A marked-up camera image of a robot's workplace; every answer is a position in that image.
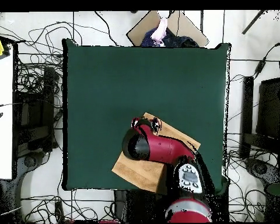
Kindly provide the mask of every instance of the green table surface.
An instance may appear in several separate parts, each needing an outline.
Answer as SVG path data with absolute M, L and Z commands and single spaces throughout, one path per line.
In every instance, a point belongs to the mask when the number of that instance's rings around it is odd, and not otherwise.
M 145 112 L 201 143 L 199 151 L 221 190 L 228 44 L 216 49 L 87 47 L 66 40 L 64 49 L 68 190 L 136 188 L 111 170 L 131 120 Z

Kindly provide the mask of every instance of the wooden board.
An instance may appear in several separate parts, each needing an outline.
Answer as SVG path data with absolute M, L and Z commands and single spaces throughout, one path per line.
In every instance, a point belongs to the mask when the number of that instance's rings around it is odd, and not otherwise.
M 148 119 L 154 118 L 154 116 L 149 113 L 145 113 L 143 116 Z M 158 135 L 179 139 L 192 150 L 193 147 L 188 142 L 190 142 L 195 149 L 200 147 L 199 142 L 183 134 L 177 129 L 174 129 L 172 126 L 163 121 L 162 129 L 159 131 Z M 112 168 L 112 172 L 140 189 L 164 194 L 164 191 L 159 187 L 160 181 L 164 181 L 164 166 L 165 165 L 163 163 L 159 162 L 131 160 L 127 158 L 123 152 L 121 152 L 118 160 Z

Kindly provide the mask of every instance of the black cable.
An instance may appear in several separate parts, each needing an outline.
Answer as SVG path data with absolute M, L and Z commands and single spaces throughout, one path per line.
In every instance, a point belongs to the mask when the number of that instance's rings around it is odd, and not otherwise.
M 177 31 L 176 31 L 176 38 L 177 38 L 177 34 L 179 33 L 179 27 L 180 27 L 180 10 L 178 11 L 178 20 L 177 20 Z
M 108 35 L 109 35 L 110 40 L 112 40 L 113 43 L 114 43 L 116 46 L 118 46 L 118 44 L 112 39 L 112 37 L 111 37 L 111 35 L 110 35 L 110 29 L 109 29 L 108 23 L 107 23 L 96 11 L 95 11 L 95 14 L 96 14 L 101 20 L 103 20 L 103 22 L 107 25 L 107 28 L 108 28 Z
M 269 152 L 267 152 L 266 150 L 263 150 L 263 149 L 254 149 L 254 148 L 252 148 L 251 150 L 257 151 L 254 155 L 250 155 L 250 156 L 249 156 L 249 157 L 254 157 L 254 158 L 256 158 L 256 157 L 258 157 L 258 156 L 261 156 L 261 155 L 263 155 L 263 154 L 265 154 L 265 153 L 269 153 Z M 226 170 L 229 168 L 229 166 L 233 167 L 233 166 L 232 166 L 232 163 L 230 163 L 230 160 L 233 161 L 234 163 L 238 164 L 238 166 L 241 166 L 240 163 L 241 163 L 244 159 L 240 159 L 239 161 L 235 161 L 235 160 L 234 160 L 234 158 L 236 158 L 236 159 L 239 158 L 239 157 L 238 157 L 238 154 L 239 154 L 239 151 L 237 151 L 237 150 L 234 150 L 234 151 L 231 150 L 231 151 L 229 151 L 229 157 L 228 157 L 228 160 L 227 160 L 227 166 L 225 166 L 225 174 L 228 174 L 228 173 L 226 172 Z M 229 198 L 231 199 L 231 200 L 229 200 L 229 206 L 231 206 L 230 202 L 236 201 L 236 202 L 239 203 L 238 205 L 241 205 L 241 206 L 243 207 L 242 209 L 239 209 L 239 210 L 230 211 L 230 212 L 229 212 L 230 217 L 232 217 L 232 218 L 235 220 L 235 218 L 234 218 L 234 216 L 233 216 L 232 214 L 245 215 L 246 218 L 244 219 L 244 222 L 246 222 L 246 221 L 248 220 L 248 218 L 251 218 L 252 221 L 255 221 L 254 218 L 252 217 L 252 215 L 254 215 L 254 217 L 255 217 L 255 212 L 256 212 L 256 211 L 259 211 L 259 212 L 261 212 L 262 214 L 264 214 L 264 211 L 265 211 L 264 206 L 263 206 L 261 203 L 259 203 L 259 202 L 257 202 L 256 205 L 252 204 L 252 203 L 247 199 L 247 196 L 248 196 L 248 194 L 251 193 L 252 191 L 258 191 L 258 192 L 262 193 L 263 195 L 265 195 L 265 194 L 264 194 L 262 191 L 257 190 L 257 189 L 250 190 L 250 191 L 248 191 L 246 194 L 244 194 L 243 191 L 242 191 L 242 189 L 240 188 L 240 186 L 237 184 L 238 181 L 235 182 L 235 181 L 233 181 L 231 178 L 230 178 L 230 180 L 233 182 L 233 183 L 230 184 L 230 185 L 233 185 L 233 184 L 234 184 L 234 185 L 236 185 L 236 186 L 239 188 L 241 197 L 231 198 L 231 197 L 229 196 Z
M 225 31 L 225 10 L 224 10 L 224 12 L 223 12 L 222 43 L 224 43 L 224 31 Z

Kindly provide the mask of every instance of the electrical cord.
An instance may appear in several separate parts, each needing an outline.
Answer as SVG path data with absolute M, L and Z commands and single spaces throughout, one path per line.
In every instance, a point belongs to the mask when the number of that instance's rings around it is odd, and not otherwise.
M 102 18 L 101 15 L 99 15 L 96 11 L 95 11 L 95 14 L 107 25 L 107 28 L 108 28 L 108 35 L 109 35 L 109 38 L 110 40 L 113 41 L 113 43 L 115 44 L 115 46 L 118 46 L 118 44 L 112 39 L 111 35 L 110 35 L 110 29 L 109 29 L 109 25 L 108 23 L 104 20 L 104 18 Z
M 264 56 L 264 58 L 258 63 L 256 69 L 255 69 L 255 73 L 256 76 L 254 79 L 257 78 L 257 76 L 261 73 L 261 71 L 263 71 L 263 68 L 265 66 L 265 61 L 267 60 L 268 54 L 277 46 L 280 46 L 280 42 L 276 43 L 271 49 L 269 49 L 269 51 L 267 52 L 267 54 Z
M 252 151 L 256 151 L 255 154 L 253 155 L 249 155 L 249 158 L 254 158 L 256 159 L 257 157 L 261 156 L 261 155 L 264 155 L 264 154 L 268 154 L 269 152 L 266 151 L 266 150 L 263 150 L 263 149 L 258 149 L 258 148 L 251 148 Z M 229 215 L 232 219 L 230 219 L 231 222 L 237 222 L 237 220 L 235 219 L 235 217 L 233 216 L 234 214 L 236 215 L 243 215 L 243 216 L 246 216 L 245 219 L 243 219 L 243 222 L 247 222 L 247 220 L 249 218 L 251 218 L 251 220 L 253 222 L 256 222 L 257 220 L 255 220 L 255 213 L 256 211 L 260 212 L 261 214 L 264 215 L 264 212 L 265 212 L 265 205 L 261 204 L 260 202 L 257 202 L 257 204 L 252 204 L 250 200 L 247 199 L 247 196 L 253 192 L 253 191 L 258 191 L 259 193 L 262 193 L 264 196 L 264 192 L 258 190 L 258 189 L 253 189 L 253 190 L 250 190 L 250 191 L 247 191 L 245 194 L 242 190 L 242 188 L 238 185 L 238 182 L 240 180 L 240 174 L 236 171 L 236 169 L 240 166 L 242 167 L 243 169 L 246 169 L 244 166 L 241 165 L 241 162 L 243 162 L 245 159 L 241 159 L 239 158 L 239 151 L 238 150 L 230 150 L 229 153 L 228 153 L 228 159 L 227 159 L 227 164 L 225 166 L 225 174 L 227 175 L 227 177 L 233 182 L 232 184 L 230 184 L 230 186 L 232 185 L 236 185 L 238 187 L 238 189 L 240 190 L 240 197 L 237 197 L 237 198 L 230 198 L 229 200 L 229 206 L 242 206 L 242 209 L 239 209 L 239 210 L 235 210 L 235 211 L 229 211 Z M 237 167 L 234 167 L 232 165 L 232 163 L 235 163 L 237 164 Z M 233 169 L 237 175 L 239 176 L 239 179 L 235 182 L 233 179 L 231 179 L 229 176 L 228 176 L 228 169 Z

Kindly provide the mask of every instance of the black stand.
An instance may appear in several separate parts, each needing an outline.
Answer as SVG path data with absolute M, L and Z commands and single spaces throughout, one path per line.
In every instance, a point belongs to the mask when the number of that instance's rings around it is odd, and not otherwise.
M 257 21 L 257 19 L 264 13 L 264 10 L 260 10 L 257 15 L 254 17 L 254 19 L 249 23 L 249 25 L 245 28 L 245 30 L 242 32 L 242 34 L 246 34 L 247 31 L 250 29 L 250 27 L 255 24 L 255 22 Z

